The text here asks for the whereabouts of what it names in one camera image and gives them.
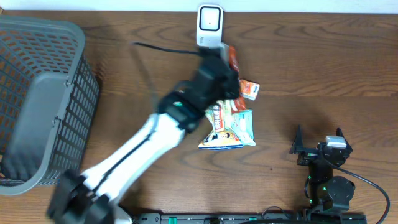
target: brown tabletop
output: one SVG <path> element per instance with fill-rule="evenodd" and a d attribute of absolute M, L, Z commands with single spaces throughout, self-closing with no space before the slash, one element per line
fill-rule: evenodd
<path fill-rule="evenodd" d="M 82 170 L 112 154 L 150 113 L 149 89 L 129 54 L 140 40 L 195 48 L 196 13 L 5 11 L 13 16 L 71 21 L 86 35 L 85 55 L 103 80 Z M 383 187 L 391 198 L 385 223 L 398 222 L 398 16 L 364 14 L 226 13 L 224 41 L 238 51 L 241 78 L 261 85 L 252 108 L 256 147 L 198 150 L 211 126 L 203 121 L 179 147 L 139 179 L 123 205 L 165 213 L 262 212 L 271 205 L 308 205 L 308 168 L 289 154 L 297 126 L 315 147 L 341 127 L 353 153 L 343 168 Z M 189 79 L 194 55 L 139 49 L 157 92 Z M 368 223 L 386 202 L 370 185 L 356 184 L 352 212 Z M 44 223 L 53 187 L 0 197 L 0 223 Z"/>

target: white backdrop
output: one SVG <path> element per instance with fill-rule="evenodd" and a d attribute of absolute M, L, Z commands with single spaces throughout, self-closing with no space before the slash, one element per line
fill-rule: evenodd
<path fill-rule="evenodd" d="M 196 11 L 203 3 L 226 12 L 398 14 L 398 0 L 0 0 L 5 10 Z"/>

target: green component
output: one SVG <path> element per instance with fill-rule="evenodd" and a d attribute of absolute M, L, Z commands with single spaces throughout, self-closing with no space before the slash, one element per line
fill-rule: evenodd
<path fill-rule="evenodd" d="M 177 224 L 177 218 L 169 218 L 169 224 Z"/>

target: plastic basket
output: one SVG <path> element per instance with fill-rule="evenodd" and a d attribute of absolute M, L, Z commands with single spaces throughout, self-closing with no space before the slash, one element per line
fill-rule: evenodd
<path fill-rule="evenodd" d="M 0 16 L 0 195 L 79 171 L 100 88 L 75 24 Z"/>

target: pile of snack packages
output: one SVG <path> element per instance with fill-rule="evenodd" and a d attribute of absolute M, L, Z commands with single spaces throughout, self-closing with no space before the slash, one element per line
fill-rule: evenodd
<path fill-rule="evenodd" d="M 236 51 L 223 44 L 221 58 L 232 69 L 238 70 Z M 253 133 L 252 110 L 246 108 L 243 98 L 255 100 L 260 89 L 257 83 L 240 80 L 241 96 L 236 100 L 219 100 L 216 105 L 206 110 L 206 117 L 213 130 L 199 144 L 200 149 L 228 150 L 255 146 Z"/>

